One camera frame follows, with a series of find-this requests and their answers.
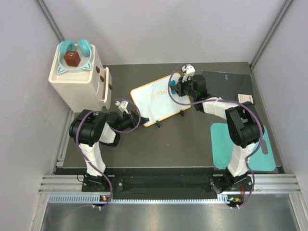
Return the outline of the blue bone-shaped eraser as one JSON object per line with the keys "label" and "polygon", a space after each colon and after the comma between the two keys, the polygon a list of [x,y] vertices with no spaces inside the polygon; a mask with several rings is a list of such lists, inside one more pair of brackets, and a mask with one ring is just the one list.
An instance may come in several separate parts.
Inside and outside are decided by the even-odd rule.
{"label": "blue bone-shaped eraser", "polygon": [[178,94],[178,90],[177,90],[177,82],[175,80],[172,80],[170,82],[170,89],[171,89],[171,93],[172,94]]}

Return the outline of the yellow-framed whiteboard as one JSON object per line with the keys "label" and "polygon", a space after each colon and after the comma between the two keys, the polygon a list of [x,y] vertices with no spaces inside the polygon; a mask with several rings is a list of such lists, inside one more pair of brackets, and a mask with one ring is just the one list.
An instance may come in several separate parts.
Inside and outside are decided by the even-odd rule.
{"label": "yellow-framed whiteboard", "polygon": [[144,124],[145,127],[156,124],[181,111],[191,107],[188,96],[180,97],[168,94],[168,81],[170,76],[162,77],[158,80],[147,83],[130,91],[130,95],[135,105],[137,105],[141,116],[149,118]]}

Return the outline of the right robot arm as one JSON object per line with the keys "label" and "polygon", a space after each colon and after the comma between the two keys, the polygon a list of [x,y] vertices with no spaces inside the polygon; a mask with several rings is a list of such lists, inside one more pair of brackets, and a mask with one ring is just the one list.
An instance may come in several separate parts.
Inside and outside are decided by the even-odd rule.
{"label": "right robot arm", "polygon": [[210,95],[203,75],[194,75],[186,81],[182,77],[170,80],[169,91],[180,97],[191,97],[192,105],[197,111],[226,120],[234,148],[223,178],[212,179],[210,184],[216,193],[222,193],[227,189],[237,190],[247,178],[249,159],[255,153],[254,148],[264,134],[264,127],[253,103],[239,103]]}

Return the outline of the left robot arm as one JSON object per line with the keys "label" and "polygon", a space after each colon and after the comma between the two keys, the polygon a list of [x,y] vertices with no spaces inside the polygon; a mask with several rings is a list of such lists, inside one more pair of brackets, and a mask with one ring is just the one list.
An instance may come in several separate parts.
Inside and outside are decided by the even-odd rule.
{"label": "left robot arm", "polygon": [[87,171],[82,182],[83,192],[103,192],[110,189],[106,164],[102,159],[100,144],[116,147],[120,133],[131,131],[149,122],[133,110],[123,112],[93,112],[83,110],[71,123],[69,136],[85,160]]}

